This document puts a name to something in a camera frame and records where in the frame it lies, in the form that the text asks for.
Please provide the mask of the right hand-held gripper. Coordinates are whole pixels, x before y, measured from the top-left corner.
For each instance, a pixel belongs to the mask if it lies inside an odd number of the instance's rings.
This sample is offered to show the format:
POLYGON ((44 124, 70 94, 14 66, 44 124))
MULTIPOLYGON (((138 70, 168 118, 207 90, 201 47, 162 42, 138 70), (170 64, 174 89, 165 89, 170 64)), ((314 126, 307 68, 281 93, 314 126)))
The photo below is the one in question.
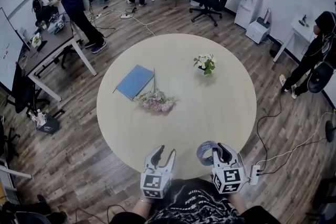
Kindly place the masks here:
POLYGON ((217 143, 212 148, 212 181, 220 194, 238 192, 245 182, 244 168, 239 164, 237 153, 228 145, 217 143))

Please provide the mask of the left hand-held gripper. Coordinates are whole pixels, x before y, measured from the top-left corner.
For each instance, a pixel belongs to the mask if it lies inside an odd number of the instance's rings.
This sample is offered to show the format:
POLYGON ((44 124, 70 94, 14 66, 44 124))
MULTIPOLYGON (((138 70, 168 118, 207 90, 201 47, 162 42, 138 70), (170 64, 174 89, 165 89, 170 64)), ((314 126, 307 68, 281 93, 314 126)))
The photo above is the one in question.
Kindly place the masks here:
POLYGON ((144 172, 141 174, 140 189, 146 198, 163 199, 167 193, 173 178, 172 170, 176 158, 176 150, 173 149, 164 167, 158 167, 161 154, 165 146, 155 148, 144 163, 144 172))

